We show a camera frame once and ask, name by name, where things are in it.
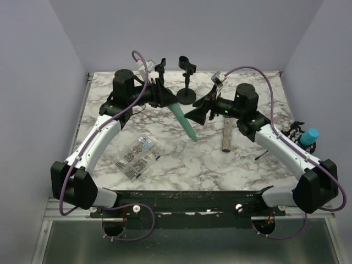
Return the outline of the mint green microphone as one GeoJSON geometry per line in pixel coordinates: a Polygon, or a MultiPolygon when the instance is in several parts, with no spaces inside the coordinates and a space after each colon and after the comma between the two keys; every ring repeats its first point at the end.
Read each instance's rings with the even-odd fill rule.
{"type": "Polygon", "coordinates": [[[198,138],[194,132],[193,127],[190,125],[189,121],[184,117],[184,112],[180,107],[179,103],[174,103],[168,106],[168,109],[174,114],[179,124],[182,126],[186,134],[193,142],[197,142],[198,138]]]}

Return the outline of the black round-base stand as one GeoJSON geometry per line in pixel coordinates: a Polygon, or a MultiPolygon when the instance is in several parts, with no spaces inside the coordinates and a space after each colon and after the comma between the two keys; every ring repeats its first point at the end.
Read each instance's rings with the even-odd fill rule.
{"type": "Polygon", "coordinates": [[[184,70],[183,77],[185,78],[185,87],[177,92],[177,98],[182,105],[191,105],[196,101],[196,93],[189,88],[190,77],[196,73],[196,65],[189,62],[188,57],[180,56],[178,66],[184,70]]]}
{"type": "Polygon", "coordinates": [[[162,85],[164,85],[164,74],[165,74],[166,58],[162,58],[159,64],[156,64],[154,70],[158,72],[158,78],[162,85]]]}

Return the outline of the glitter rhinestone microphone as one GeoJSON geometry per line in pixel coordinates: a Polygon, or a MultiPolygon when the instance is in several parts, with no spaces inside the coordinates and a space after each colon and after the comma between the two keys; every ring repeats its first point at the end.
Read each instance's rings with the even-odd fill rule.
{"type": "Polygon", "coordinates": [[[224,117],[224,127],[222,136],[222,151],[225,153],[230,152],[233,133],[233,120],[229,117],[224,117]]]}

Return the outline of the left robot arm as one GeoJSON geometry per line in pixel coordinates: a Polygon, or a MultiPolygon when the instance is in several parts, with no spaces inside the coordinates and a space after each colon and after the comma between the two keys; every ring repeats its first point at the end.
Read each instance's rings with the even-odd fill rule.
{"type": "Polygon", "coordinates": [[[149,104],[155,108],[169,108],[175,117],[181,118],[179,100],[162,79],[144,78],[139,86],[136,75],[128,69],[115,72],[113,89],[107,101],[101,105],[97,120],[81,145],[63,162],[55,161],[50,169],[52,192],[60,204],[74,208],[103,207],[110,217],[121,213],[118,194],[98,187],[92,174],[109,143],[125,127],[136,105],[149,104]]]}

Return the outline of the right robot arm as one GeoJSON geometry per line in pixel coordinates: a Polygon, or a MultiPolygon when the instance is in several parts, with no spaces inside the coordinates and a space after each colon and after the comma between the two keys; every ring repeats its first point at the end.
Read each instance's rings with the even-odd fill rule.
{"type": "Polygon", "coordinates": [[[236,119],[239,131],[277,157],[298,180],[295,186],[269,186],[253,201],[254,211],[261,216],[273,207],[298,207],[306,213],[321,209],[337,197],[337,166],[304,151],[299,145],[276,131],[270,120],[257,110],[259,96],[247,83],[237,86],[234,100],[217,97],[215,90],[194,102],[194,109],[185,117],[204,125],[207,119],[222,115],[236,119]]]}

